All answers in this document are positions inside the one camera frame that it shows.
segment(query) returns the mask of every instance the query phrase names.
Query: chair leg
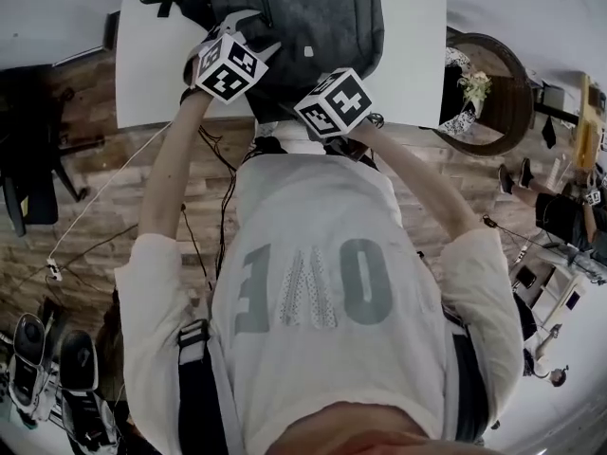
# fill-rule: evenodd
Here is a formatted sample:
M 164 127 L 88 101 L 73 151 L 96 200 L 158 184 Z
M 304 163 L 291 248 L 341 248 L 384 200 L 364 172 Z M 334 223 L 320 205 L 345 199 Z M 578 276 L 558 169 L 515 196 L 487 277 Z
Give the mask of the chair leg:
M 64 169 L 64 164 L 61 163 L 60 158 L 55 159 L 55 163 L 53 164 L 53 171 L 55 171 L 55 173 L 62 181 L 69 194 L 74 198 L 76 202 L 82 201 L 88 195 L 88 188 L 83 188 L 79 191 L 76 191 L 76 189 L 74 188 L 74 184 L 72 184 L 72 181 L 70 180 L 69 176 L 67 175 L 67 172 Z
M 26 235 L 26 223 L 21 211 L 21 204 L 18 198 L 17 188 L 12 177 L 3 177 L 2 183 L 4 189 L 4 200 L 7 204 L 10 220 L 12 221 L 15 232 L 18 237 Z
M 93 141 L 89 141 L 86 143 L 81 143 L 79 145 L 74 145 L 72 147 L 60 148 L 59 155 L 67 156 L 73 155 L 77 152 L 82 152 L 84 150 L 91 150 L 93 148 L 100 148 L 105 144 L 105 138 L 103 136 L 96 136 Z

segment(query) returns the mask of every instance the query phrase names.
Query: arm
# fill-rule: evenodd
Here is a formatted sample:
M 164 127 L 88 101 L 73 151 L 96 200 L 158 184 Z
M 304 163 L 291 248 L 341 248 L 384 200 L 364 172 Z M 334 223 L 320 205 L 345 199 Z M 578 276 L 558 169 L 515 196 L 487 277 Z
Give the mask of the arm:
M 552 340 L 555 338 L 555 335 L 550 332 L 550 335 L 545 338 L 543 340 L 543 342 L 540 344 L 540 347 L 538 347 L 535 351 L 535 360 L 540 360 L 542 357 L 545 356 L 546 354 L 546 349 L 548 348 L 548 346 L 550 345 L 550 342 L 552 342 Z
M 597 221 L 595 220 L 595 214 L 592 212 L 592 206 L 589 204 L 583 205 L 584 209 L 584 225 L 586 226 L 586 235 L 588 236 L 588 243 L 595 241 L 597 234 Z
M 500 235 L 484 227 L 447 178 L 365 125 L 349 137 L 376 151 L 448 232 L 442 301 L 469 327 L 495 422 L 523 372 L 523 333 Z
M 193 138 L 211 100 L 201 91 L 186 98 L 179 108 L 148 177 L 139 214 L 139 236 L 155 233 L 175 238 L 190 175 Z
M 373 149 L 452 240 L 470 230 L 485 227 L 449 179 L 428 167 L 371 123 L 365 120 L 348 137 Z

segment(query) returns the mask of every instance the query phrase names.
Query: chair wheel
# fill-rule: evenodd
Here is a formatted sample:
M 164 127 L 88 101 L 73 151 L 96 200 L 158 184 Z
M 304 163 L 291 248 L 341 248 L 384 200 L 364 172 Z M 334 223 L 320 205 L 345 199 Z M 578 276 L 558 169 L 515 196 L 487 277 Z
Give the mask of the chair wheel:
M 82 187 L 78 192 L 78 202 L 83 201 L 89 192 L 90 189 L 88 187 Z

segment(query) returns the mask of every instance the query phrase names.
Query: white table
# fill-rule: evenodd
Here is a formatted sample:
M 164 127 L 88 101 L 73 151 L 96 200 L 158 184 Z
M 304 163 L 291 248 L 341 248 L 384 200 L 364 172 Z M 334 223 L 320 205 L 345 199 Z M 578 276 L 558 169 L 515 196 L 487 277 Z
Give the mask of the white table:
M 438 125 L 443 90 L 446 0 L 381 0 L 386 30 L 383 56 L 365 80 L 374 111 L 385 120 Z M 166 19 L 157 5 L 122 0 L 116 59 L 119 128 L 173 119 L 185 89 L 181 73 L 189 51 L 206 34 L 177 6 Z M 249 117 L 243 97 L 231 105 L 215 100 L 209 118 Z

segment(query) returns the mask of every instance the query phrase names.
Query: desk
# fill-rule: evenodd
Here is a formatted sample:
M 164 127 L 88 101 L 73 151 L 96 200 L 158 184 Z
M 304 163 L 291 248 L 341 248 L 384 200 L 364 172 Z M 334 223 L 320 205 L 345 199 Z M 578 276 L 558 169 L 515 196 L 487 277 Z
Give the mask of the desk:
M 585 293 L 584 277 L 580 273 L 572 273 L 560 264 L 554 265 L 546 285 L 540 288 L 540 295 L 535 300 L 531 311 L 539 326 L 549 331 L 577 305 Z
M 385 120 L 434 128 L 438 125 L 445 62 L 446 0 L 381 0 L 386 30 L 383 56 L 365 80 Z M 178 7 L 166 19 L 157 6 L 122 0 L 116 58 L 119 128 L 173 119 L 185 85 L 188 52 L 206 34 Z M 244 98 L 231 105 L 215 100 L 209 118 L 250 117 Z

